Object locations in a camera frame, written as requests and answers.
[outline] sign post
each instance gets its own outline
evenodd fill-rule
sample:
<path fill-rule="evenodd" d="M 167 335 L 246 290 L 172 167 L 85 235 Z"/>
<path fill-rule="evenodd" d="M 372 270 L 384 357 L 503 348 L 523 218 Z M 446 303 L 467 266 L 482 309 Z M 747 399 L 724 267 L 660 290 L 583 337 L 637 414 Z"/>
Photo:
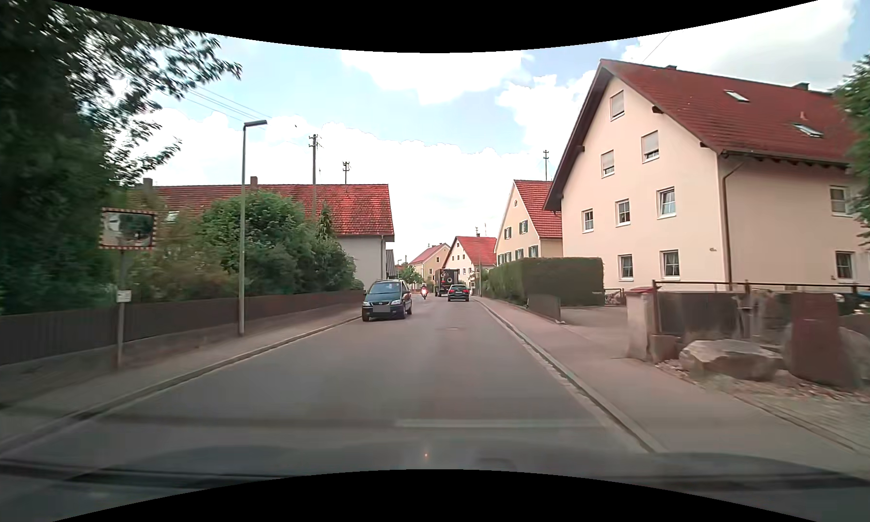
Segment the sign post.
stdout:
<path fill-rule="evenodd" d="M 122 367 L 122 349 L 126 337 L 126 303 L 132 300 L 132 290 L 126 287 L 128 251 L 150 251 L 154 248 L 157 234 L 157 214 L 151 210 L 103 208 L 100 248 L 119 251 L 119 280 L 116 288 L 116 303 L 119 306 L 116 320 L 116 370 Z"/>

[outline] truck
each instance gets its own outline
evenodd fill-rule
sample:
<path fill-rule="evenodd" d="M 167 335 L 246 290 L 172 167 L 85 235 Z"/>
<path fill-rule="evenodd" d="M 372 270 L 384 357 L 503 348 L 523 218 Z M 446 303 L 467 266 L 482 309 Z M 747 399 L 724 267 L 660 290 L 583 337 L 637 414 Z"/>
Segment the truck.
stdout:
<path fill-rule="evenodd" d="M 452 284 L 460 284 L 457 277 L 460 273 L 461 270 L 457 268 L 439 268 L 435 274 L 435 296 L 447 295 Z"/>

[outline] red tiled roof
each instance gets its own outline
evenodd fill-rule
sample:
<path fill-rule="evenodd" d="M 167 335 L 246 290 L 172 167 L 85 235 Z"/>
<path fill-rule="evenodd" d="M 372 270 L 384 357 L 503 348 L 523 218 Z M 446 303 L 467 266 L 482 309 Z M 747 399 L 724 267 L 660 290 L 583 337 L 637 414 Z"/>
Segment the red tiled roof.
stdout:
<path fill-rule="evenodd" d="M 826 93 L 602 59 L 543 208 L 560 209 L 560 196 L 579 153 L 578 146 L 586 138 L 597 109 L 605 106 L 602 97 L 612 77 L 636 90 L 716 153 L 848 163 L 847 151 L 855 134 L 835 99 Z M 726 90 L 742 95 L 748 102 L 737 101 Z M 824 136 L 808 136 L 793 124 L 807 125 Z"/>
<path fill-rule="evenodd" d="M 496 256 L 493 255 L 493 249 L 496 248 L 496 238 L 485 238 L 483 236 L 457 236 L 454 238 L 455 243 L 460 242 L 464 247 L 464 254 L 467 259 L 474 265 L 487 265 L 491 267 L 496 264 Z"/>
<path fill-rule="evenodd" d="M 538 232 L 538 237 L 545 240 L 559 240 L 564 237 L 561 232 L 560 214 L 545 210 L 545 200 L 552 181 L 532 181 L 516 179 L 514 181 L 522 204 L 529 211 L 531 224 Z"/>
<path fill-rule="evenodd" d="M 423 262 L 427 261 L 427 260 L 429 259 L 429 257 L 431 257 L 431 256 L 434 255 L 436 252 L 438 252 L 438 250 L 439 250 L 442 246 L 444 246 L 444 243 L 437 244 L 437 245 L 435 245 L 435 246 L 429 246 L 428 248 L 426 248 L 425 251 L 422 252 L 422 254 L 417 255 L 417 256 L 415 257 L 415 259 L 413 259 L 412 261 L 410 261 L 409 264 L 410 264 L 410 265 L 415 265 L 415 264 L 417 264 L 417 263 L 423 263 Z"/>
<path fill-rule="evenodd" d="M 300 202 L 306 213 L 312 206 L 312 185 L 258 185 Z M 241 193 L 238 185 L 184 185 L 155 187 L 167 208 L 201 211 L 216 200 Z M 332 208 L 332 225 L 341 236 L 393 236 L 389 185 L 316 185 L 316 212 L 323 202 Z"/>

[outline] sky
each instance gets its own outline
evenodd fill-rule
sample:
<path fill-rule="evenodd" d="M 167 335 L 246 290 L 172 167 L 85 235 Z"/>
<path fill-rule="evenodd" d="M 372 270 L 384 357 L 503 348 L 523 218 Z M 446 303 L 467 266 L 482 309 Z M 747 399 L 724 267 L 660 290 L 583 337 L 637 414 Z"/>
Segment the sky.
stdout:
<path fill-rule="evenodd" d="M 870 0 L 817 0 L 616 42 L 469 54 L 342 51 L 220 37 L 243 66 L 184 101 L 159 98 L 149 143 L 181 151 L 156 185 L 389 184 L 397 260 L 454 236 L 496 237 L 513 179 L 554 176 L 601 58 L 782 85 L 835 87 L 870 52 Z"/>

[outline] drain pipe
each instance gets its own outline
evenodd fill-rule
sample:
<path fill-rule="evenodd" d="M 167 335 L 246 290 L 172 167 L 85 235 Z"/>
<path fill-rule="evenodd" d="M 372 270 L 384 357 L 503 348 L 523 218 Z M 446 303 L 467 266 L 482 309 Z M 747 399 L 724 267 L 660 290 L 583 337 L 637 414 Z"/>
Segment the drain pipe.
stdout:
<path fill-rule="evenodd" d="M 722 176 L 721 183 L 721 194 L 722 194 L 722 222 L 723 222 L 723 234 L 724 234 L 724 268 L 725 268 L 725 278 L 728 281 L 728 290 L 731 290 L 734 287 L 734 277 L 731 272 L 731 232 L 730 227 L 728 225 L 728 185 L 727 180 L 731 174 L 734 174 L 735 171 L 741 168 L 744 162 L 738 163 L 735 168 L 728 171 L 727 174 Z"/>

